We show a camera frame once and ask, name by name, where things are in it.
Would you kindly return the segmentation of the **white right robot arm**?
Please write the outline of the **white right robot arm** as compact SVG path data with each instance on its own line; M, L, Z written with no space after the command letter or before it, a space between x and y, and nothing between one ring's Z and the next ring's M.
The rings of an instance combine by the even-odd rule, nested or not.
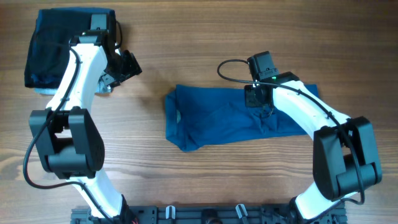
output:
M364 191L382 180L381 162L371 122L350 118L311 93L293 73L255 81L244 87L248 107L270 105L292 118L313 141L310 187L290 201L290 223L311 223L344 202L364 203Z

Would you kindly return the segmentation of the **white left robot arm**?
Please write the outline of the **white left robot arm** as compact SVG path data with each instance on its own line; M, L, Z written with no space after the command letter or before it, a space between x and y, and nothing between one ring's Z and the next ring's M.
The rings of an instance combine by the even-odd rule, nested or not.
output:
M129 51L119 53L105 31L85 31L64 44L67 67L60 86L44 110L33 110L29 126L33 139L24 156L22 173L32 187L42 190L74 186L90 207L93 223L138 223L123 194L103 168L103 139L91 118L91 105L101 77L119 84L141 72ZM40 185L29 177L32 150L44 171L62 183Z

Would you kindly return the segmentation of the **blue polo shirt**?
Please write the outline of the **blue polo shirt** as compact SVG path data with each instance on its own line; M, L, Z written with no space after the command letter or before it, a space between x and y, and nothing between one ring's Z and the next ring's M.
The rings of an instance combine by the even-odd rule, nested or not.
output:
M304 135L287 114L245 105L244 90L177 85L165 97L165 137L181 151L237 141Z

